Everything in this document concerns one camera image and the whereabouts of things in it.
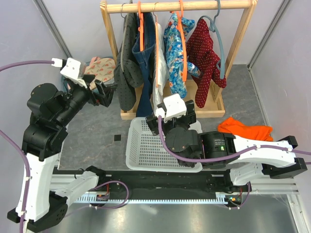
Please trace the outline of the grey dotted garment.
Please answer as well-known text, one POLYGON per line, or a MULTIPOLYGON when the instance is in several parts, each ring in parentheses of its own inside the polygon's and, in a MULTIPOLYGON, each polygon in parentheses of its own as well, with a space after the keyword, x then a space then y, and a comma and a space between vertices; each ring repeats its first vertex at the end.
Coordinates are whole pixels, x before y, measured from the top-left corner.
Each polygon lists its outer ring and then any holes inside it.
POLYGON ((121 70, 121 48, 117 56, 117 65, 114 70, 114 79, 117 84, 117 94, 120 108, 124 111, 131 110, 136 103, 135 88, 143 84, 143 77, 132 47, 138 34, 137 14, 129 13, 126 43, 124 48, 124 74, 121 70))

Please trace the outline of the blue denim skirt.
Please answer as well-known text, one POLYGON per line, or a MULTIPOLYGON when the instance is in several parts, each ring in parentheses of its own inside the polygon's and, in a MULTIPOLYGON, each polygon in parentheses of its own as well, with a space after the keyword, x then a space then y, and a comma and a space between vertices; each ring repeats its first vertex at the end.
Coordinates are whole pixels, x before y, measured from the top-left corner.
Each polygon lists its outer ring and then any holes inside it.
POLYGON ((152 94, 152 78, 150 64, 153 62, 151 59, 154 57, 154 47, 156 44, 155 23, 151 13, 143 13, 144 19, 144 38, 141 39, 137 35, 136 42, 132 47, 132 53, 139 64, 142 77, 143 89, 140 96, 138 108, 136 111, 137 117, 147 117, 152 114, 153 109, 150 102, 152 94))

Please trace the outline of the white garment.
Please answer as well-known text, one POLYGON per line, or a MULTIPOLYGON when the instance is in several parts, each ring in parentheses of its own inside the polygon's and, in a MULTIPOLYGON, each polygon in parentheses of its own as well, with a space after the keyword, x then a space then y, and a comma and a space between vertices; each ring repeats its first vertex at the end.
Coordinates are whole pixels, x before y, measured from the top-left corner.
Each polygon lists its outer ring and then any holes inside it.
POLYGON ((169 79, 169 69, 165 59, 165 44, 163 38, 163 30, 158 23, 158 39, 159 39, 159 60, 158 60, 158 88, 156 87, 156 71, 154 70, 154 83, 153 83, 153 110, 156 112, 157 106, 163 101, 163 90, 167 80, 169 79))

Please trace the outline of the orange plastic hanger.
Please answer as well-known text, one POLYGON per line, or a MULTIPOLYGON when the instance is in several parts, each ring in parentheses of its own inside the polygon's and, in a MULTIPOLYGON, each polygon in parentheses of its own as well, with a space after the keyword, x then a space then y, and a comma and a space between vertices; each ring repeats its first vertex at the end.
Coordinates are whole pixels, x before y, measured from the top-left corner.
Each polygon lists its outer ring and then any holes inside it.
POLYGON ((144 51, 144 17, 141 11, 141 2, 138 1, 138 17, 139 17, 139 48, 140 51, 144 51))

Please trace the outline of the blue floral garment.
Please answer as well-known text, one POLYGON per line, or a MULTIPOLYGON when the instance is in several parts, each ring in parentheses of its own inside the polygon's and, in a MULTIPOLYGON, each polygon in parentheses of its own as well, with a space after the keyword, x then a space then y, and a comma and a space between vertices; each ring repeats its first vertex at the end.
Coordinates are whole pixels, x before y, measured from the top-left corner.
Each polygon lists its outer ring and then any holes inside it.
MULTIPOLYGON (((182 17, 184 36, 193 29, 195 21, 182 17)), ((179 94, 181 98, 186 97, 186 82, 182 81, 183 71, 183 49, 181 35, 178 30, 177 12, 172 13, 169 22, 164 30, 165 55, 169 69, 169 85, 172 94, 179 94)), ((187 76, 190 74, 199 77, 201 71, 193 63, 187 60, 187 76)))

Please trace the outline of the orange floral garment hanger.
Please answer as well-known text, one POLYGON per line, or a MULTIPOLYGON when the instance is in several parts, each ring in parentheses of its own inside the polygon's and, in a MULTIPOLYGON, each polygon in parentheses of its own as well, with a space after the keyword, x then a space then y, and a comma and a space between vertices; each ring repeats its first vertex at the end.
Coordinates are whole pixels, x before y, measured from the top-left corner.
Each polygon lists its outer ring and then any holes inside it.
POLYGON ((185 82, 187 80, 187 51, 186 51, 186 42, 185 42, 185 36, 183 31, 183 25, 182 25, 182 17, 183 17, 183 1, 179 0, 180 4, 180 12, 177 12, 178 17, 178 30, 181 35, 181 42, 182 42, 182 55, 183 55, 183 71, 182 71, 182 81, 185 82))

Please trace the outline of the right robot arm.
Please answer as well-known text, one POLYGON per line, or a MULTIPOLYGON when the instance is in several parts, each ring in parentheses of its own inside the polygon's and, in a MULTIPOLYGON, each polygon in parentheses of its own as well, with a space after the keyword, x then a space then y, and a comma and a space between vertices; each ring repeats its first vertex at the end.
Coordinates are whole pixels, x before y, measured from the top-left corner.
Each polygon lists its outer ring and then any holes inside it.
POLYGON ((276 142, 246 139, 218 131, 198 133, 190 128, 196 123, 195 103, 178 96, 165 98, 154 113, 145 118, 153 133, 160 137, 164 150, 181 166, 197 163, 212 169, 243 163, 226 170, 223 187, 234 191, 253 179, 289 179, 307 171, 307 163, 298 158, 294 137, 276 142))

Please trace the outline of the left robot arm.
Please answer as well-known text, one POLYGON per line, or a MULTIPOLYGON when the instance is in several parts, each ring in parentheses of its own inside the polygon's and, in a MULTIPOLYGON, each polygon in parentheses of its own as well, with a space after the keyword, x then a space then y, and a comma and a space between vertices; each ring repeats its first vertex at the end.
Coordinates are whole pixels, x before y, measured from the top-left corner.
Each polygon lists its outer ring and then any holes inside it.
POLYGON ((25 161, 20 200, 8 212, 8 219, 21 224, 24 233, 38 233, 59 224, 68 208, 85 192, 105 189, 105 172, 94 166, 70 184, 50 189, 56 160, 68 135, 67 126, 87 104, 108 107, 117 88, 115 83, 95 81, 97 91, 72 83, 68 92, 52 83, 36 86, 27 102, 30 124, 19 148, 25 161))

